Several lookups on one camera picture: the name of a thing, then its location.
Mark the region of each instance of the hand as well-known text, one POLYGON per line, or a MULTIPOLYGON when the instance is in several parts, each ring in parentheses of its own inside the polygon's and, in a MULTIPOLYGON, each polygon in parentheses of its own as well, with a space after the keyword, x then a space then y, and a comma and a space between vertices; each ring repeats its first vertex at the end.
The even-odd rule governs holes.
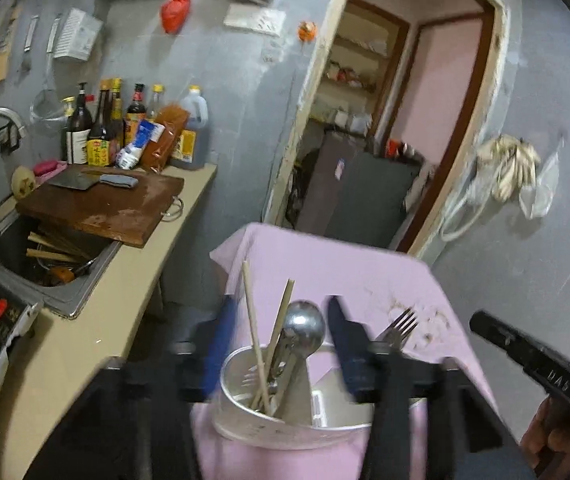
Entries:
POLYGON ((531 468, 535 468, 538 465, 538 454, 545 446, 549 447, 553 451, 565 453, 561 465, 555 471, 553 476, 545 476, 545 478, 549 478, 549 480, 562 480, 570 471, 570 423, 564 425, 562 428, 552 430, 548 436, 544 429, 543 422, 549 412, 551 404, 552 399, 550 398, 545 399, 541 403, 536 415, 529 425, 529 428, 520 441, 520 447, 522 448, 531 468))

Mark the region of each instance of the red plastic bag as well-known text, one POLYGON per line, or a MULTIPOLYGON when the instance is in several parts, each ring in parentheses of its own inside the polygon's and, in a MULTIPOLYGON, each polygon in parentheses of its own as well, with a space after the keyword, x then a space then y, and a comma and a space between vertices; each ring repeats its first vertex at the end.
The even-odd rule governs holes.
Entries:
POLYGON ((190 0, 168 0, 161 6, 161 23, 168 34, 176 34, 190 12, 190 0))

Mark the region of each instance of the shelf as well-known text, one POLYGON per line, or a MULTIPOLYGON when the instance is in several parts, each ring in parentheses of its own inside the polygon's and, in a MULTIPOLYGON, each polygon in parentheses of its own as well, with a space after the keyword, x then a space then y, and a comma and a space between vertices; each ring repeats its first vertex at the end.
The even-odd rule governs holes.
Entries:
POLYGON ((341 36, 336 36, 334 38, 334 43, 332 43, 332 46, 334 45, 348 48, 352 52, 361 54, 361 56, 369 57, 369 59, 373 59, 374 61, 386 61, 389 59, 387 56, 383 56, 382 54, 374 52, 373 50, 369 50, 368 48, 360 46, 358 43, 355 43, 354 41, 348 40, 347 38, 343 38, 341 36))
POLYGON ((329 79, 327 76, 323 76, 323 78, 321 79, 321 83, 329 83, 332 86, 336 86, 338 88, 345 88, 346 90, 364 94, 368 97, 376 93, 376 88, 363 88, 362 86, 350 86, 347 83, 343 83, 341 81, 335 81, 334 79, 329 79))
POLYGON ((363 134, 357 134, 354 132, 350 132, 349 130, 345 130, 344 128, 341 128, 340 126, 336 126, 335 124, 331 124, 331 123, 326 123, 325 121, 322 121, 320 119, 317 119, 315 117, 310 116, 309 121, 313 121, 317 124, 320 124, 321 126, 323 126, 326 130, 331 128, 332 131, 337 132, 339 134, 343 134, 346 135, 348 137, 354 137, 355 139, 361 139, 361 140, 366 140, 367 139, 367 134, 363 135, 363 134))

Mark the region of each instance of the wooden door frame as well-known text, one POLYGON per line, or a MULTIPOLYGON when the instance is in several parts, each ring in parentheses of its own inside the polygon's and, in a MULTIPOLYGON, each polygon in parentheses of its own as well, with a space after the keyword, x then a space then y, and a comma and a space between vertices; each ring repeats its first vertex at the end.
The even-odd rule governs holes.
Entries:
POLYGON ((392 128, 398 117, 398 112, 403 103, 403 98, 407 92, 409 86, 409 81, 411 79, 412 67, 414 65, 414 59, 416 57, 416 52, 418 51, 419 42, 421 39, 421 33, 427 28, 439 27, 442 25, 450 25, 451 23, 462 23, 468 22, 470 20, 481 20, 481 34, 478 41, 478 50, 476 51, 476 59, 474 61, 474 66, 472 68, 472 73, 469 78, 469 85, 465 92, 465 97, 463 99, 463 104, 460 108, 458 118, 456 119, 456 124, 452 131, 451 137, 449 138, 449 143, 445 149, 445 153, 436 169, 433 180, 431 181, 430 187, 428 187, 425 196, 419 203, 418 209, 414 214, 412 222, 409 224, 407 231, 403 235, 403 238, 398 244, 396 251, 399 253, 408 253, 417 238, 418 233, 425 225, 428 215, 430 214, 434 204, 440 192, 445 186, 447 177, 454 166, 456 161, 456 156, 460 150, 463 140, 465 139, 465 134, 467 127, 472 118, 472 113, 476 107, 476 102, 478 100, 479 92, 481 90, 483 75, 487 66, 488 57, 490 53, 490 46, 492 43, 492 35, 494 31, 494 13, 493 12, 470 12, 468 14, 460 14, 459 16, 451 16, 449 18, 441 18, 439 20, 431 20, 429 22, 421 23, 418 26, 418 31, 414 39, 414 44, 412 46, 412 52, 409 57, 409 62, 407 64, 407 70, 403 76, 403 81, 401 83, 398 98, 394 104, 394 108, 390 115, 389 123, 385 129, 385 134, 382 137, 381 151, 384 152, 385 145, 389 136, 392 132, 392 128))
POLYGON ((389 93, 392 90, 392 85, 394 79, 396 79, 396 73, 398 72, 398 66, 401 62, 401 56, 405 50, 405 44, 407 43, 407 36, 409 34, 409 28, 411 24, 406 22, 402 18, 399 18, 391 12, 387 12, 380 7, 377 7, 365 0, 347 0, 348 4, 352 4, 356 7, 360 7, 363 10, 367 10, 372 14, 376 14, 387 20, 388 22, 394 23, 398 26, 398 34, 396 35, 396 41, 394 42, 394 47, 390 56, 387 58, 387 68, 385 70, 385 75, 383 75, 383 85, 379 92, 379 98, 374 105, 374 112, 372 113, 372 121, 369 130, 367 131, 367 137, 373 137, 379 129, 380 120, 383 117, 383 112, 385 111, 385 105, 389 99, 389 93))
MULTIPOLYGON (((444 175, 444 182, 442 186, 439 186, 440 192, 435 199, 433 195, 436 187, 431 186, 432 191, 429 200, 433 205, 431 206, 431 210, 428 211, 418 232, 415 232, 414 228, 415 238, 413 242, 409 243, 411 239, 408 237, 402 240, 405 246, 411 245, 407 253, 418 257, 421 256, 431 238, 435 236, 450 193, 452 193, 454 187, 465 178, 468 171, 468 163, 473 154, 473 143, 479 134, 484 131, 492 105, 500 98, 500 83, 506 62, 507 41, 511 27, 508 10, 502 0, 475 1, 479 3, 481 9, 492 15, 494 25, 490 37, 490 52, 487 57, 486 65, 482 70, 481 86, 474 100, 475 104, 472 107, 473 110, 458 152, 451 153, 451 150, 448 150, 446 153, 448 158, 452 156, 454 158, 451 169, 448 174, 444 175)), ((316 95, 316 90, 325 71, 325 63, 329 57, 329 49, 334 41, 338 23, 346 3, 347 0, 330 0, 327 7, 325 19, 319 29, 318 38, 312 52, 310 66, 299 94, 299 104, 289 132, 289 138, 283 151, 281 164, 272 181, 271 191, 265 204, 263 222, 274 224, 284 212, 289 193, 289 179, 294 167, 297 147, 305 131, 313 98, 316 95)))

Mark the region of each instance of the sauce bottle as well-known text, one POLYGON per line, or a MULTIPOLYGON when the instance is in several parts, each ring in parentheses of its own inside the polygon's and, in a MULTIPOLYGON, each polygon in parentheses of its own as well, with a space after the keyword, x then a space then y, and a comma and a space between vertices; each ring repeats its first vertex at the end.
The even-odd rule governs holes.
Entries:
POLYGON ((190 86, 189 93, 181 99, 180 105, 189 112, 190 118, 169 163, 184 170, 200 170, 205 166, 209 147, 207 101, 201 96, 201 88, 190 86))
POLYGON ((145 88, 143 83, 136 83, 132 102, 125 114, 125 146, 134 140, 140 121, 145 119, 147 108, 143 104, 143 88, 145 88))
POLYGON ((96 120, 88 135, 88 164, 90 166, 110 166, 116 160, 116 136, 110 127, 110 80, 101 81, 101 94, 98 97, 96 120))
POLYGON ((92 128, 92 114, 86 107, 86 84, 78 84, 76 107, 72 112, 68 127, 66 146, 70 164, 88 163, 88 135, 92 128))
POLYGON ((155 121, 158 112, 163 107, 162 104, 162 93, 163 93, 163 85, 155 84, 153 87, 154 93, 152 94, 152 101, 149 103, 149 108, 147 110, 147 118, 150 121, 155 121))
POLYGON ((65 113, 65 126, 61 128, 60 132, 60 160, 67 160, 68 158, 68 131, 72 125, 72 114, 74 113, 74 101, 76 98, 66 97, 63 99, 63 110, 65 113))
POLYGON ((125 124, 123 123, 123 100, 121 99, 121 78, 112 79, 112 129, 116 138, 116 151, 120 151, 125 147, 124 133, 125 124))

